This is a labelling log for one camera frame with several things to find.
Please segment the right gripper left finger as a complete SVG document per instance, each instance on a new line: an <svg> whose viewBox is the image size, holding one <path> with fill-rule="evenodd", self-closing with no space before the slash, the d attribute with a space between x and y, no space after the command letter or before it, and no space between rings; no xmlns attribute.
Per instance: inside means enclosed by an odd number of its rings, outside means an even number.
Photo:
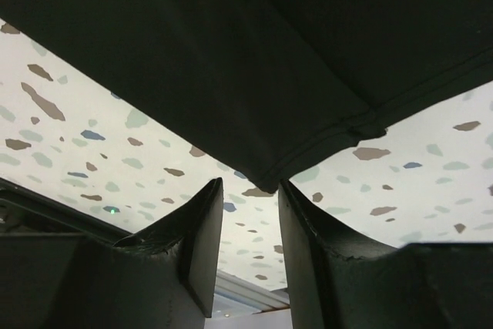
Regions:
<svg viewBox="0 0 493 329"><path fill-rule="evenodd" d="M213 312L223 182L130 233L3 180L3 328L202 328Z"/></svg>

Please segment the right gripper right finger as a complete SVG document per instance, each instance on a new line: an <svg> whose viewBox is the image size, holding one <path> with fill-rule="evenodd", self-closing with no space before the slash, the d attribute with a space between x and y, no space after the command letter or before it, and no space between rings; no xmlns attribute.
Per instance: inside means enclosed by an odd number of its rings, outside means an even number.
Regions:
<svg viewBox="0 0 493 329"><path fill-rule="evenodd" d="M292 325L299 329L490 328L492 245L393 248L279 186Z"/></svg>

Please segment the black t shirt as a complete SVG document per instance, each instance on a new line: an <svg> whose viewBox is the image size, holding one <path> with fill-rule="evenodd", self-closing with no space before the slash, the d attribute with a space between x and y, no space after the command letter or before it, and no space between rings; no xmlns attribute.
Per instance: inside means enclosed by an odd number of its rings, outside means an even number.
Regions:
<svg viewBox="0 0 493 329"><path fill-rule="evenodd" d="M1 0L262 191L492 79L492 0Z"/></svg>

